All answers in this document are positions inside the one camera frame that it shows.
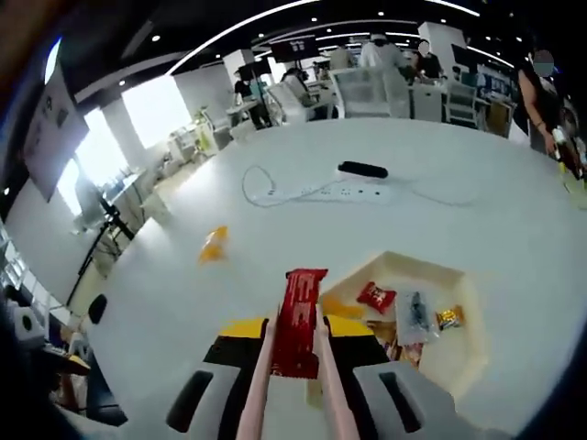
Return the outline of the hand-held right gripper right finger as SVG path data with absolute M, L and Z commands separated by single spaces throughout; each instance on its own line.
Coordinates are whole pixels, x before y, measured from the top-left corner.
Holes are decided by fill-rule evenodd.
M 322 392 L 332 439 L 509 439 L 460 416 L 452 395 L 391 361 L 364 324 L 322 317 Z

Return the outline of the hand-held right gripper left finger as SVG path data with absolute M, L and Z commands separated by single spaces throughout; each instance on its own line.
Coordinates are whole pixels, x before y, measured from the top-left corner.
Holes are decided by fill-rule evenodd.
M 152 341 L 128 356 L 124 439 L 259 438 L 270 364 L 270 321 L 230 323 L 212 340 Z

